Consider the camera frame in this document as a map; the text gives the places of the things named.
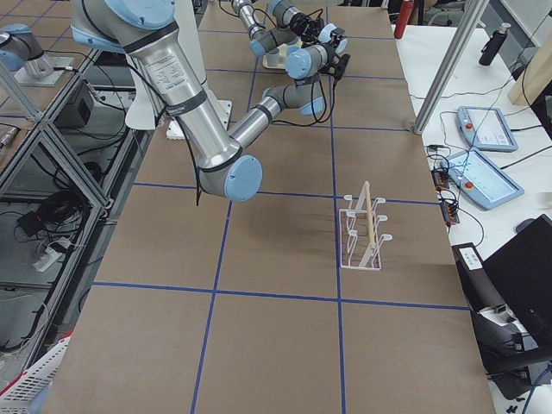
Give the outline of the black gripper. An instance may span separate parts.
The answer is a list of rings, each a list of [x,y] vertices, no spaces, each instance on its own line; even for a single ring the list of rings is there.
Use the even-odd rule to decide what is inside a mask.
[[[336,61],[333,64],[333,78],[334,80],[341,80],[347,71],[351,57],[349,53],[337,55],[341,53],[348,44],[345,30],[337,26],[324,26],[317,38],[326,50],[327,63],[332,63],[336,57]]]
[[[315,43],[323,29],[323,18],[311,18],[308,15],[294,15],[292,18],[292,32],[298,36],[303,43]]]

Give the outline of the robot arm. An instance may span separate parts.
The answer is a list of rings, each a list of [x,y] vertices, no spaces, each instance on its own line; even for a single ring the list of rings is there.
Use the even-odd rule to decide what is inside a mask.
[[[254,16],[255,7],[251,1],[231,1],[232,10],[237,14],[248,31],[249,46],[256,58],[271,53],[282,44],[291,45],[300,39],[307,45],[317,43],[324,21],[321,16],[307,15],[291,1],[270,1],[268,14],[275,20],[274,27],[265,28]]]
[[[323,74],[339,80],[350,58],[342,28],[314,19],[290,1],[271,1],[275,27],[267,30],[255,19],[250,1],[234,1],[232,10],[248,31],[250,48],[260,58],[282,44],[289,46],[286,87],[266,90],[263,98],[226,129],[208,92],[178,42],[179,25],[173,1],[73,1],[72,34],[87,47],[124,53],[144,70],[141,79],[159,99],[191,142],[198,189],[232,201],[245,201],[260,188],[262,167],[245,149],[284,110],[316,116],[324,110]]]

